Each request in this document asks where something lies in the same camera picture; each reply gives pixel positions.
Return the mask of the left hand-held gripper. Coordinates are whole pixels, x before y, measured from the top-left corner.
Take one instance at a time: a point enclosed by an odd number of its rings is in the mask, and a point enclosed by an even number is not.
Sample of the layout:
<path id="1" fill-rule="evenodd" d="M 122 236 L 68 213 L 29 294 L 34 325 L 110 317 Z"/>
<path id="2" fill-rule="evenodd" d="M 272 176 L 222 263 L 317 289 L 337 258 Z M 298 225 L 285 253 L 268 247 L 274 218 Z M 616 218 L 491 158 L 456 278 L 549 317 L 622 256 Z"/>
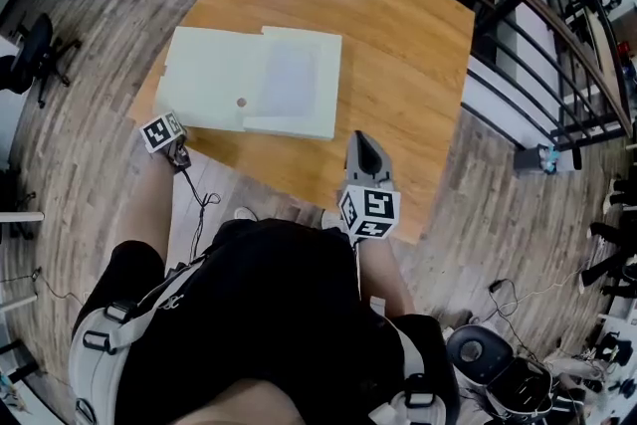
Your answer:
<path id="1" fill-rule="evenodd" d="M 139 129 L 139 133 L 147 152 L 163 156 L 174 171 L 185 171 L 191 166 L 186 130 L 173 111 L 150 120 Z"/>

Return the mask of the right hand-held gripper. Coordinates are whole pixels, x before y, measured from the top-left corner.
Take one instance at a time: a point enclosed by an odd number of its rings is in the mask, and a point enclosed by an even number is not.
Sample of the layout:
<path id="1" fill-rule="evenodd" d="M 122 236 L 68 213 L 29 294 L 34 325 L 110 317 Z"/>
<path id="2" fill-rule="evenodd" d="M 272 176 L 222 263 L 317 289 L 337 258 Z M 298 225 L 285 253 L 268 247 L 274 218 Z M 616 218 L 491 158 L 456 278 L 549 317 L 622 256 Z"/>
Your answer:
<path id="1" fill-rule="evenodd" d="M 391 179 L 391 161 L 379 142 L 360 130 L 351 135 L 346 179 L 338 201 L 351 241 L 386 239 L 400 219 L 401 194 Z"/>

